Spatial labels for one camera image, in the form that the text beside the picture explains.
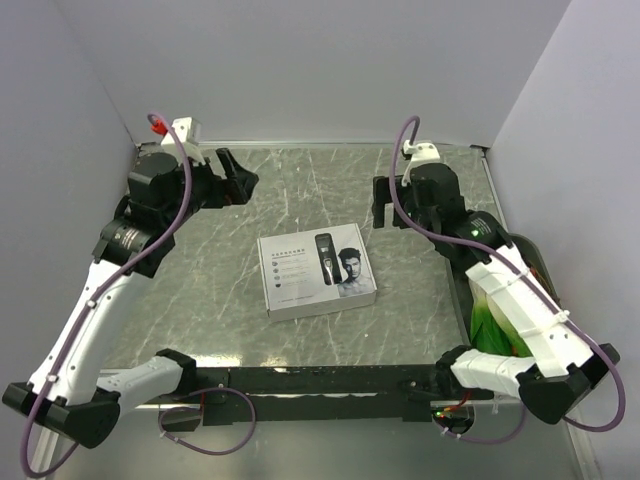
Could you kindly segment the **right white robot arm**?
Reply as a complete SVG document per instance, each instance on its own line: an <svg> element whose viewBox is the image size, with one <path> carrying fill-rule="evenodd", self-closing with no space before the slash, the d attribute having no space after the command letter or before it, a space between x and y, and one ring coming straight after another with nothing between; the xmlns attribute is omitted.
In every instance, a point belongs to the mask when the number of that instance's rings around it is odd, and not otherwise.
<svg viewBox="0 0 640 480"><path fill-rule="evenodd" d="M395 150L408 165L373 181L374 225L393 224L425 236L453 271L478 290L501 334L496 344L469 335L467 347L445 353L436 375L438 390L459 398L482 389L519 399L547 424L565 420L606 375L618 393L616 414L604 430L617 426L626 394L610 344L597 344L571 321L524 259L515 239L486 211L467 208L456 173L428 142L404 140Z"/></svg>

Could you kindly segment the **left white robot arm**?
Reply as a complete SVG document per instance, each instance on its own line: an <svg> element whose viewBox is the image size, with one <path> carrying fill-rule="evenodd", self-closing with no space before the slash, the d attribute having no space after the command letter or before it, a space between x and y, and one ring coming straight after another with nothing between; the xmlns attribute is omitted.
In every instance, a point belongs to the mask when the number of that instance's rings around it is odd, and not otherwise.
<svg viewBox="0 0 640 480"><path fill-rule="evenodd" d="M2 396L6 406L86 448L101 444L122 416L149 400L195 395L195 359L171 349L112 378L100 372L132 305L174 248L177 229L202 209L246 204L259 181L226 148L216 151L223 172L215 174L200 150L196 119L148 118L162 138L159 148L130 171L70 318L29 380L9 384Z"/></svg>

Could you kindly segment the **white hair clipper kit box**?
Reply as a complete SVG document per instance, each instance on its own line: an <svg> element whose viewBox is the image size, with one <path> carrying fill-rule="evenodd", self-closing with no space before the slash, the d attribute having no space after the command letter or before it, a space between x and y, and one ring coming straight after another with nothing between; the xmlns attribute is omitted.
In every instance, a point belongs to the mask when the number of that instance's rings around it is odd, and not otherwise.
<svg viewBox="0 0 640 480"><path fill-rule="evenodd" d="M266 313L274 322L373 304L377 284L356 223L257 240Z"/></svg>

